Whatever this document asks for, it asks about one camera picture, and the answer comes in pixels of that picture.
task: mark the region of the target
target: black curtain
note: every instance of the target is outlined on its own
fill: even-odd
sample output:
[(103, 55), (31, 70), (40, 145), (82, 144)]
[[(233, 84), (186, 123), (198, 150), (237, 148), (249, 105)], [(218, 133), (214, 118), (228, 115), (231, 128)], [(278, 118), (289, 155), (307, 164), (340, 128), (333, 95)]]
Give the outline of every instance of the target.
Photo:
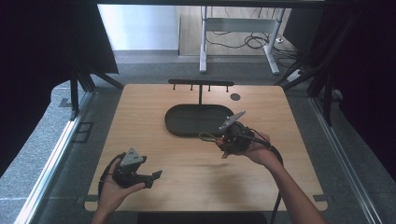
[(346, 118), (396, 179), (396, 6), (369, 1), (337, 54)]
[(118, 73), (97, 5), (0, 3), (0, 175), (76, 69)]

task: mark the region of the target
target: black bracket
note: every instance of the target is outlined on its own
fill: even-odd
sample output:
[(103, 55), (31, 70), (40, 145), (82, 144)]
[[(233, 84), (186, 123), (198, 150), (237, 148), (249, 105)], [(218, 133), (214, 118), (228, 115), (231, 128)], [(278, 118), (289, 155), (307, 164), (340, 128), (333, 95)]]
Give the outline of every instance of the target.
[(173, 84), (174, 88), (176, 88), (176, 85), (191, 85), (191, 90), (193, 85), (199, 85), (199, 105), (202, 104), (202, 89), (203, 86), (209, 86), (209, 91), (210, 91), (210, 86), (225, 86), (227, 87), (227, 92), (228, 92), (228, 87), (233, 86), (234, 83), (231, 81), (211, 81), (211, 80), (189, 80), (189, 79), (169, 79), (168, 80), (169, 84)]

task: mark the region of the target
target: wire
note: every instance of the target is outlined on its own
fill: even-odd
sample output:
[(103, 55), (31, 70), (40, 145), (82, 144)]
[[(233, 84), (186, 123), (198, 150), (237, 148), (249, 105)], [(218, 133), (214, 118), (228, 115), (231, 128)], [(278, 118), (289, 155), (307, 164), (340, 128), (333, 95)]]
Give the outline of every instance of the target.
[(211, 133), (203, 132), (203, 133), (199, 133), (198, 136), (202, 141), (217, 143), (218, 138)]

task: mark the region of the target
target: white wall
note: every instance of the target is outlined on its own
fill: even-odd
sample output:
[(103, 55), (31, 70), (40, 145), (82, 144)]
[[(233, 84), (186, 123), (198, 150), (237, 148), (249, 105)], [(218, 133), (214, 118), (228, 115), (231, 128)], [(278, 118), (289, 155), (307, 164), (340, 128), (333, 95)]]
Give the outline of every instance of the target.
[(178, 49), (177, 7), (98, 7), (113, 50)]

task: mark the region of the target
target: white metal frame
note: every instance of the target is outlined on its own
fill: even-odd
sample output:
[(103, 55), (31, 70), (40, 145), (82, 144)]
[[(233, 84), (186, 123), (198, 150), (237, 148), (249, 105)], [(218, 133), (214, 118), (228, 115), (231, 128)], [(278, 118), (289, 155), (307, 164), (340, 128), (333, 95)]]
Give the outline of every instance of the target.
[(268, 46), (264, 46), (265, 55), (274, 75), (279, 74), (276, 61), (272, 55), (272, 49), (276, 41), (282, 23), (285, 8), (281, 8), (275, 20), (269, 19), (233, 19), (233, 18), (208, 18), (207, 7), (204, 7), (202, 18), (202, 40), (200, 51), (199, 70), (201, 73), (206, 72), (206, 32), (244, 32), (244, 33), (271, 33)]

